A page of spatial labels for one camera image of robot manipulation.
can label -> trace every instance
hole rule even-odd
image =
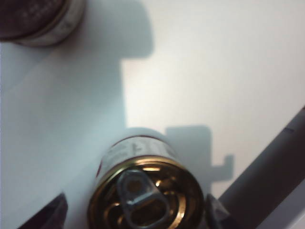
[[[179,162],[174,150],[165,142],[147,136],[130,137],[115,144],[104,155],[97,181],[117,164],[138,156],[163,156]]]
[[[67,12],[59,23],[45,34],[18,43],[30,46],[45,46],[55,44],[66,38],[79,23],[85,7],[85,0],[71,0]]]

white surface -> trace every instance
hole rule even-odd
[[[304,1],[89,0],[56,47],[1,46],[1,225],[64,191],[85,228],[124,135],[166,135],[217,197],[304,105]]]

gold can lid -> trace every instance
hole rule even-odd
[[[100,181],[88,206],[90,229],[193,229],[202,219],[201,188],[179,163],[129,159]]]

pull tab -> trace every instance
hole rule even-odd
[[[127,223],[133,229],[151,229],[169,216],[169,203],[150,178],[140,170],[126,170],[117,190]]]

dark can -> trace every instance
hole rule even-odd
[[[165,142],[126,138],[103,157],[88,206],[90,229],[196,229],[202,190]]]
[[[0,41],[46,46],[66,38],[81,20],[85,0],[1,0]]]

